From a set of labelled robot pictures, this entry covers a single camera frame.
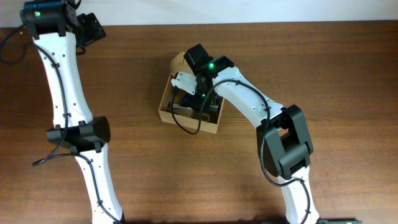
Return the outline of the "brown cardboard box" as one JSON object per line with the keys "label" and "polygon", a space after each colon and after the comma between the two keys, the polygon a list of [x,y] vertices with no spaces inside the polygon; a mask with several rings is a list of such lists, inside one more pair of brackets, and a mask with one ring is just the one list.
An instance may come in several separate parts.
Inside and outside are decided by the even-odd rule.
{"label": "brown cardboard box", "polygon": [[184,53],[179,52],[170,62],[170,75],[165,86],[165,90],[162,95],[162,99],[159,105],[159,116],[160,120],[165,123],[179,124],[181,127],[187,129],[194,133],[196,129],[200,131],[216,134],[218,132],[218,127],[220,124],[221,112],[224,106],[224,99],[222,99],[219,111],[204,111],[210,115],[210,120],[208,122],[201,120],[201,114],[199,111],[192,110],[173,110],[169,108],[168,104],[177,103],[186,106],[182,103],[182,100],[186,98],[187,92],[179,89],[175,92],[175,88],[171,84],[171,79],[174,78],[177,72],[187,72],[193,74],[188,63],[184,59]]}

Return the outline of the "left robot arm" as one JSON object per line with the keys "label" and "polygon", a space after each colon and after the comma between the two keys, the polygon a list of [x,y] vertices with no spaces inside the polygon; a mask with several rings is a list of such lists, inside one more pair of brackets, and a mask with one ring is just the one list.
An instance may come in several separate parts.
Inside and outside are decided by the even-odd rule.
{"label": "left robot arm", "polygon": [[75,1],[29,1],[20,13],[42,59],[53,104],[53,127],[46,137],[56,148],[33,165],[74,158],[85,180],[92,223],[124,223],[108,164],[109,122],[90,111],[76,60],[106,33],[94,13],[77,14],[78,6]]}

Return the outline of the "yellow tape roll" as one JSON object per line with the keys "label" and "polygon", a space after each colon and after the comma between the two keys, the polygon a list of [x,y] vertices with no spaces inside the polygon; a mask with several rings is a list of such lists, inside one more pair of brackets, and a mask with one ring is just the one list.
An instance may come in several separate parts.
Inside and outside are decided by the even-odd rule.
{"label": "yellow tape roll", "polygon": [[207,113],[202,113],[201,114],[201,120],[208,122],[210,120],[210,115],[207,114]]}

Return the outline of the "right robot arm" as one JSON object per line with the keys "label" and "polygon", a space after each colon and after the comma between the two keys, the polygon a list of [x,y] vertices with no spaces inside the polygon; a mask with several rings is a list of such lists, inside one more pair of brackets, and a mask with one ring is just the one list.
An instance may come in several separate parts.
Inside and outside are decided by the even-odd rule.
{"label": "right robot arm", "polygon": [[255,127],[261,169],[267,181],[281,189],[287,221],[319,221],[309,182],[313,144],[303,111],[297,105],[285,107],[270,99],[247,81],[228,57],[213,58],[201,44],[188,49],[184,59],[195,76],[200,112],[218,95]]}

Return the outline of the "black whiteboard marker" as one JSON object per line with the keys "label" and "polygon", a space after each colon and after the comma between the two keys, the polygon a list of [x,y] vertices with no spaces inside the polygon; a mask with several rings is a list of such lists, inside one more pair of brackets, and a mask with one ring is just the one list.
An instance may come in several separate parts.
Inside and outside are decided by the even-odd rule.
{"label": "black whiteboard marker", "polygon": [[177,103],[173,103],[173,104],[169,103],[168,107],[173,108],[173,110],[192,110],[192,108],[189,106],[184,106],[184,105],[180,105]]}

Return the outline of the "black sharpie marker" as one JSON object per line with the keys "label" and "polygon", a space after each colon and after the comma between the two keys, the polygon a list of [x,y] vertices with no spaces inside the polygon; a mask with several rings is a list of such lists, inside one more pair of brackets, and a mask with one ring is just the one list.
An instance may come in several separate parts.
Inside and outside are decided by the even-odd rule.
{"label": "black sharpie marker", "polygon": [[208,108],[210,111],[219,111],[219,106],[217,105],[210,105]]}

